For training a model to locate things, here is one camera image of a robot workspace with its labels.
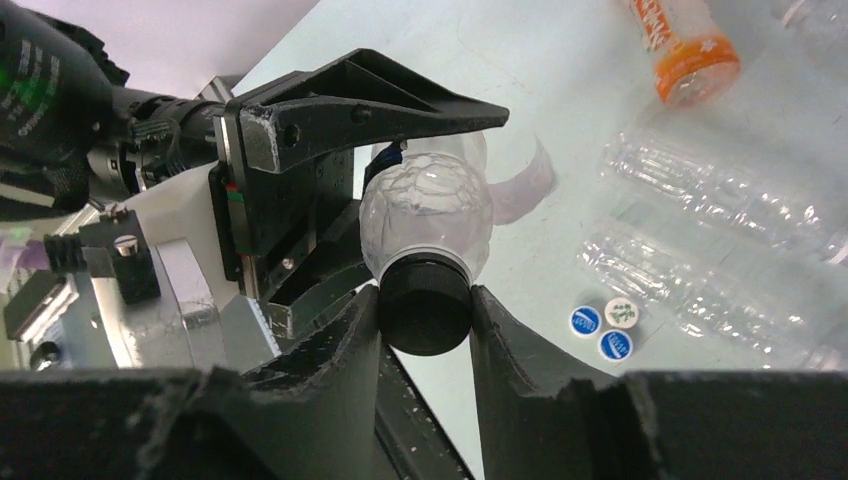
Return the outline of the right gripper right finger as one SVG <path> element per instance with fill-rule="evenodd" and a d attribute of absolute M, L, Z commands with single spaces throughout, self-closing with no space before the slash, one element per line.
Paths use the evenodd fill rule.
<path fill-rule="evenodd" d="M 471 291 L 471 357 L 489 479 L 843 479 L 843 373 L 610 376 Z"/>

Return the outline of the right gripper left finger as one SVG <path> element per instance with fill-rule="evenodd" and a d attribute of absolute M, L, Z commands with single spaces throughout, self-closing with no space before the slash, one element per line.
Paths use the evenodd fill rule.
<path fill-rule="evenodd" d="M 247 374 L 6 372 L 5 479 L 368 479 L 381 341 L 372 285 Z"/>

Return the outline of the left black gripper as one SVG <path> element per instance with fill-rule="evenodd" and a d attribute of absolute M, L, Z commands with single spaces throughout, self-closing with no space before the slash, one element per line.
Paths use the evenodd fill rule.
<path fill-rule="evenodd" d="M 499 128 L 509 115 L 367 48 L 237 96 L 225 108 L 227 153 L 246 182 L 224 162 L 208 176 L 225 279 L 274 338 L 308 336 L 327 323 L 325 310 L 372 280 L 354 156 L 337 151 Z"/>

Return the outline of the small clear bottle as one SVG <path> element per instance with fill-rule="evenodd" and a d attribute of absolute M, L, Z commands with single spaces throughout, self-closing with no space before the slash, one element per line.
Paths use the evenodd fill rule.
<path fill-rule="evenodd" d="M 381 282 L 406 256 L 434 253 L 476 280 L 486 264 L 494 206 L 485 177 L 487 144 L 481 132 L 410 139 L 371 147 L 390 165 L 363 190 L 359 222 L 363 259 Z"/>

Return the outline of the black bottle cap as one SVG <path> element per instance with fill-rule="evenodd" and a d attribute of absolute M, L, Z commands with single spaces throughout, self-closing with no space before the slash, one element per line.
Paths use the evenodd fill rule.
<path fill-rule="evenodd" d="M 447 353 L 471 331 L 471 281 L 460 263 L 445 255 L 404 256 L 379 280 L 377 319 L 384 341 L 403 353 Z"/>

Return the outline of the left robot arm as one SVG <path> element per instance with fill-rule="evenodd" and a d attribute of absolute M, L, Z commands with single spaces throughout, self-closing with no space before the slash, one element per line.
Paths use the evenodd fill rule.
<path fill-rule="evenodd" d="M 371 49 L 294 71 L 228 102 L 126 87 L 82 27 L 1 5 L 5 221 L 125 201 L 77 234 L 47 237 L 49 268 L 117 282 L 130 305 L 162 292 L 153 248 L 198 228 L 207 283 L 289 304 L 321 281 L 313 250 L 352 199 L 353 151 L 505 125 L 506 108 L 455 94 Z"/>

